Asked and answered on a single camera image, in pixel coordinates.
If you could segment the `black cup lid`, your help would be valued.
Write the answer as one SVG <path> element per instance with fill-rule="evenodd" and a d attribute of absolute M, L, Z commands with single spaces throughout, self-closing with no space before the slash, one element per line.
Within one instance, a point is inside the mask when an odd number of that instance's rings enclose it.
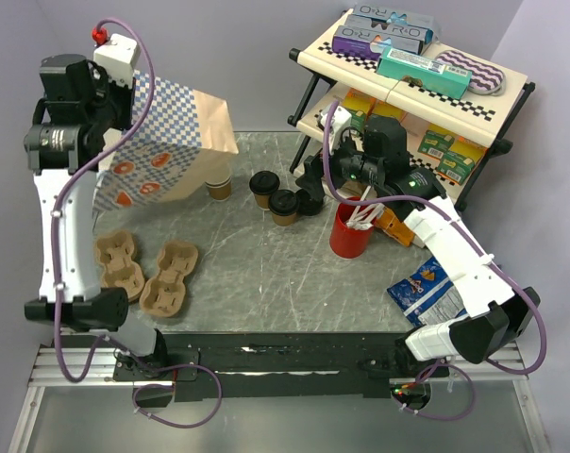
<path fill-rule="evenodd" d="M 255 195 L 270 196 L 279 189 L 279 176 L 268 170 L 256 172 L 249 180 L 249 189 Z"/>
<path fill-rule="evenodd" d="M 279 216 L 289 216 L 298 212 L 299 200 L 295 192 L 279 189 L 269 197 L 269 210 Z"/>

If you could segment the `brown paper cup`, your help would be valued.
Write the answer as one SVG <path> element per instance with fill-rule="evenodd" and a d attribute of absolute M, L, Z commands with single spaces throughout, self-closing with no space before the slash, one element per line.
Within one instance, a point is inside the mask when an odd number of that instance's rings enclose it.
<path fill-rule="evenodd" d="M 293 211 L 291 213 L 280 213 L 280 212 L 276 212 L 276 211 L 272 211 L 272 219 L 275 222 L 276 225 L 280 226 L 280 227 L 287 227 L 292 225 L 297 218 L 297 212 Z"/>
<path fill-rule="evenodd" d="M 271 193 L 254 193 L 256 203 L 262 210 L 270 209 L 269 203 L 271 195 Z"/>

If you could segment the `paper takeout bag blue handles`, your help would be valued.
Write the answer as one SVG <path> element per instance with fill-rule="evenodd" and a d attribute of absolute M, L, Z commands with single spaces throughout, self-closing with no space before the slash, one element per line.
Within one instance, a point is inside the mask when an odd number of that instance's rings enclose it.
<path fill-rule="evenodd" d="M 155 78 L 140 128 L 99 164 L 97 211 L 181 200 L 205 181 L 231 176 L 238 154 L 226 100 Z"/>

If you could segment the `cardboard cup carrier tray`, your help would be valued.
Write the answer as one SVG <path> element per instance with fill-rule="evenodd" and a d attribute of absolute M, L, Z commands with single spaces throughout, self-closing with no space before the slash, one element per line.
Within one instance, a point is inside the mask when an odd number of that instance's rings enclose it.
<path fill-rule="evenodd" d="M 177 315 L 187 293 L 185 278 L 193 272 L 198 258 L 193 243 L 179 240 L 165 243 L 157 257 L 158 273 L 148 279 L 140 296 L 142 312 L 160 318 Z"/>

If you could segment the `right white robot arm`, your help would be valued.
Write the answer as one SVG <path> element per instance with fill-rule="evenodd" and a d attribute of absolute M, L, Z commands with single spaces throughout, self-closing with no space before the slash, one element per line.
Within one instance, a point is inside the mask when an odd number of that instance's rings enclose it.
<path fill-rule="evenodd" d="M 351 134 L 348 110 L 331 104 L 322 110 L 322 152 L 304 163 L 297 185 L 320 201 L 338 194 L 348 181 L 370 187 L 373 200 L 344 200 L 358 207 L 373 203 L 389 208 L 429 249 L 461 296 L 465 314 L 409 333 L 395 352 L 396 368 L 416 376 L 428 361 L 460 355 L 472 363 L 489 361 L 516 339 L 530 321 L 540 334 L 539 355 L 528 371 L 545 359 L 546 333 L 537 311 L 538 294 L 521 288 L 496 264 L 465 226 L 446 189 L 427 168 L 411 164 L 407 131 L 393 117 L 371 116 L 360 138 Z"/>

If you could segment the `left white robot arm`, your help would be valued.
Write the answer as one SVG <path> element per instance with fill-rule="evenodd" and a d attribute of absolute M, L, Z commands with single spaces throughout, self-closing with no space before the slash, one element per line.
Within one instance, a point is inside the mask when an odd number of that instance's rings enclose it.
<path fill-rule="evenodd" d="M 95 270 L 92 207 L 98 163 L 109 155 L 104 134 L 141 126 L 132 106 L 138 55 L 88 59 L 61 54 L 42 61 L 43 96 L 24 138 L 42 212 L 43 269 L 39 295 L 25 303 L 27 320 L 52 326 L 59 368 L 78 383 L 62 353 L 61 331 L 95 335 L 121 350 L 146 378 L 163 377 L 170 357 L 162 334 L 129 313 L 126 290 L 101 287 Z"/>

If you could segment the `stack of black cup lids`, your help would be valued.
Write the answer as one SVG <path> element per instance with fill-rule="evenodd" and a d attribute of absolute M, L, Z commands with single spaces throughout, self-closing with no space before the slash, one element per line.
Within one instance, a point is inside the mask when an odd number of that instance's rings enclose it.
<path fill-rule="evenodd" d="M 298 214 L 301 216 L 311 217 L 318 215 L 324 206 L 324 199 L 314 199 L 304 190 L 299 189 L 296 193 L 298 200 Z"/>

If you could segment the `red cup with stirrers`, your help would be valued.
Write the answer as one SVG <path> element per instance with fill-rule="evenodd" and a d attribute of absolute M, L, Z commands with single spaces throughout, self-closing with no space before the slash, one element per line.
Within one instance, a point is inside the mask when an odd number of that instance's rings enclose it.
<path fill-rule="evenodd" d="M 359 257 L 366 250 L 374 231 L 374 226 L 368 229 L 355 229 L 347 225 L 354 208 L 345 203 L 338 204 L 329 237 L 331 250 L 344 259 Z"/>

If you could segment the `green yellow box far left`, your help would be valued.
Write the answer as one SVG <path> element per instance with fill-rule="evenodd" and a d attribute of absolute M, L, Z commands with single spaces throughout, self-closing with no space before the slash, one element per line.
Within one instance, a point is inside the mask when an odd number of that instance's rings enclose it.
<path fill-rule="evenodd" d="M 355 89 L 349 89 L 342 106 L 351 114 L 351 126 L 362 132 L 366 123 L 367 117 L 371 114 L 376 99 L 366 93 L 360 92 Z"/>

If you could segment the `green yellow box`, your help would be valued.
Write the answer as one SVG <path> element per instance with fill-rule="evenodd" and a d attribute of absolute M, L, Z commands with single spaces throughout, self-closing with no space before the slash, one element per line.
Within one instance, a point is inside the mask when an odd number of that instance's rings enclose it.
<path fill-rule="evenodd" d="M 395 118 L 398 122 L 401 122 L 405 118 L 406 114 L 407 112 L 403 109 L 379 100 L 376 101 L 372 109 L 372 115 L 392 117 Z"/>
<path fill-rule="evenodd" d="M 376 99 L 366 93 L 360 92 L 355 89 L 349 89 L 342 106 L 351 114 L 351 126 L 362 132 L 366 123 L 367 117 L 371 114 Z"/>
<path fill-rule="evenodd" d="M 430 124 L 421 140 L 417 152 L 440 161 L 444 154 L 455 143 L 458 136 L 435 124 Z"/>
<path fill-rule="evenodd" d="M 486 148 L 466 140 L 456 140 L 444 151 L 437 172 L 461 185 L 473 173 L 486 153 Z"/>

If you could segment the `green yellow box far right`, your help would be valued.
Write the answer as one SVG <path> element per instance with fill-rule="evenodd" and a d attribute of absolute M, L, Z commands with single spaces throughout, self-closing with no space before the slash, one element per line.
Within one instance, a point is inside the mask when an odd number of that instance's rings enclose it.
<path fill-rule="evenodd" d="M 473 173 L 486 153 L 486 148 L 466 140 L 456 140 L 444 151 L 437 172 L 461 185 Z"/>

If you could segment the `dark grey R&O box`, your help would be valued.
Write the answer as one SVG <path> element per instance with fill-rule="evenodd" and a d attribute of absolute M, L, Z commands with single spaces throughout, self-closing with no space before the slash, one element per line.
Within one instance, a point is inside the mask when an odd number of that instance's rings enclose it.
<path fill-rule="evenodd" d="M 344 24 L 374 31 L 382 39 L 387 40 L 392 47 L 418 55 L 421 55 L 433 42 L 438 41 L 442 35 L 441 26 L 436 30 L 431 30 L 400 23 L 382 23 L 357 15 L 349 15 Z"/>

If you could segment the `grey R&O box top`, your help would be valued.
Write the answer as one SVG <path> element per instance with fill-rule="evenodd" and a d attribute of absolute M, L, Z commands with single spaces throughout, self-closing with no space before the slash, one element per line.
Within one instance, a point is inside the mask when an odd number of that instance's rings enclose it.
<path fill-rule="evenodd" d="M 425 14 L 406 11 L 402 8 L 384 7 L 358 3 L 352 13 L 382 23 L 400 23 L 436 30 L 440 25 L 432 17 Z"/>

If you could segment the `purple wavy pouch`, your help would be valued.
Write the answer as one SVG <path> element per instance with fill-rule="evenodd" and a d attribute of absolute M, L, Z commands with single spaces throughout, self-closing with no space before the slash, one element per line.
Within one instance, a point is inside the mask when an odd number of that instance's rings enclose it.
<path fill-rule="evenodd" d="M 436 61 L 455 66 L 471 73 L 468 90 L 478 95 L 502 95 L 505 91 L 504 72 L 489 63 L 470 58 L 459 50 L 445 50 Z"/>

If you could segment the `aluminium rail frame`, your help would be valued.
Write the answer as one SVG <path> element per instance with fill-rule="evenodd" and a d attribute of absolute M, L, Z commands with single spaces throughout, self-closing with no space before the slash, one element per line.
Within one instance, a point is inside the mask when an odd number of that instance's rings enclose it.
<path fill-rule="evenodd" d="M 114 333 L 92 331 L 95 314 L 119 322 L 126 302 L 112 306 L 77 302 L 64 309 L 74 336 L 63 336 L 60 351 L 44 349 L 30 383 L 46 387 L 108 387 L 131 393 L 136 414 L 167 426 L 160 411 L 208 400 L 216 415 L 233 398 L 359 395 L 390 399 L 397 408 L 427 417 L 431 383 L 468 379 L 467 366 L 496 365 L 496 354 L 530 322 L 540 322 L 540 299 L 532 288 L 515 290 L 485 312 L 461 312 L 444 322 L 449 347 L 415 352 L 413 341 L 435 326 L 393 332 L 186 332 L 158 333 L 150 353 L 140 357 Z"/>

